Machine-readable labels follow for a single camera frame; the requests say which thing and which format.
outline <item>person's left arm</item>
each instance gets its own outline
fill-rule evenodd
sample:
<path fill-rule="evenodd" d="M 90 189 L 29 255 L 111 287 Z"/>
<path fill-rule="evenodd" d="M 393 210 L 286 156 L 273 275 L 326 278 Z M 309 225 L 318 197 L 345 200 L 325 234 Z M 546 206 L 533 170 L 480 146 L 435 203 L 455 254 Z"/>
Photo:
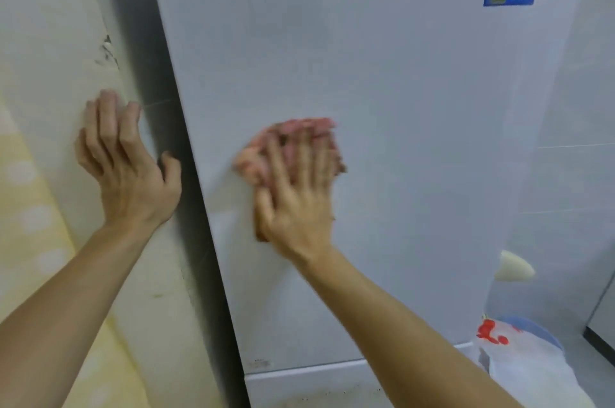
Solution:
<path fill-rule="evenodd" d="M 117 110 L 102 91 L 88 102 L 79 163 L 100 184 L 105 222 L 60 272 L 0 324 L 0 406 L 60 408 L 94 338 L 152 233 L 181 194 L 180 163 L 164 173 L 140 139 L 140 107 Z"/>

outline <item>white refrigerator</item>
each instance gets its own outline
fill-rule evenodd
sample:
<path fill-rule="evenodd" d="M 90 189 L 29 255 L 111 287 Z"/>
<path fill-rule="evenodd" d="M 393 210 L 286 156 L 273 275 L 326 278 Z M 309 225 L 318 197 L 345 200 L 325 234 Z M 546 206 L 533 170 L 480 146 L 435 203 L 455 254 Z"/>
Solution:
<path fill-rule="evenodd" d="M 255 241 L 231 161 L 265 125 L 333 118 L 335 244 L 463 348 L 578 0 L 158 1 L 252 407 L 388 406 L 342 326 Z"/>

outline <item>pink cloth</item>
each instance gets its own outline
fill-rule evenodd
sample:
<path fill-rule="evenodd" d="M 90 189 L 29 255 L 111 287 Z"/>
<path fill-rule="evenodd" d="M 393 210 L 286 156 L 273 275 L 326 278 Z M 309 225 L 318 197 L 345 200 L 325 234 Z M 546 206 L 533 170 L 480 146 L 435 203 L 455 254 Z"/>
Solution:
<path fill-rule="evenodd" d="M 335 151 L 338 160 L 337 174 L 346 171 L 342 163 L 341 154 L 335 143 L 333 128 L 335 123 L 331 118 L 303 118 L 288 120 L 283 123 L 271 125 L 260 131 L 248 145 L 237 154 L 233 168 L 252 186 L 265 185 L 272 187 L 271 166 L 266 155 L 267 136 L 270 133 L 279 137 L 284 156 L 284 163 L 288 169 L 291 181 L 296 179 L 297 133 L 303 129 L 312 130 L 314 139 L 329 137 L 330 149 Z"/>

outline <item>floor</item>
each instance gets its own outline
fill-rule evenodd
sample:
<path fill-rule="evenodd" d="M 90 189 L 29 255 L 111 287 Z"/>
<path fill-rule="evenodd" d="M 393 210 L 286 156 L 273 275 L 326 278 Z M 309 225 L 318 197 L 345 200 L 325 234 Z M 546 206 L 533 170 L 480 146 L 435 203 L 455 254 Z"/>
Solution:
<path fill-rule="evenodd" d="M 611 365 L 581 336 L 562 340 L 566 360 L 580 386 L 597 408 L 610 408 L 615 399 L 615 366 Z"/>

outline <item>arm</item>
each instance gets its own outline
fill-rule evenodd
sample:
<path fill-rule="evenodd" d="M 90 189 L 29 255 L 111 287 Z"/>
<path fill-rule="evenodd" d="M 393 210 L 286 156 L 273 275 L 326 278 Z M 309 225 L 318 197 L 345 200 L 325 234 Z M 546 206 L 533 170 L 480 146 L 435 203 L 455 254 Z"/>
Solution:
<path fill-rule="evenodd" d="M 116 116 L 117 95 L 88 102 L 79 163 L 99 182 L 104 226 L 60 272 L 0 324 L 0 405 L 60 408 L 113 300 L 150 236 L 175 209 L 180 165 L 164 177 L 137 129 L 140 108 Z"/>
<path fill-rule="evenodd" d="M 257 191 L 261 229 L 291 260 L 340 320 L 396 408 L 520 405 L 489 375 L 406 306 L 353 267 L 331 245 L 330 189 L 336 172 L 327 144 L 299 141 L 296 187 L 290 185 L 276 139 L 268 143 L 275 179 Z"/>

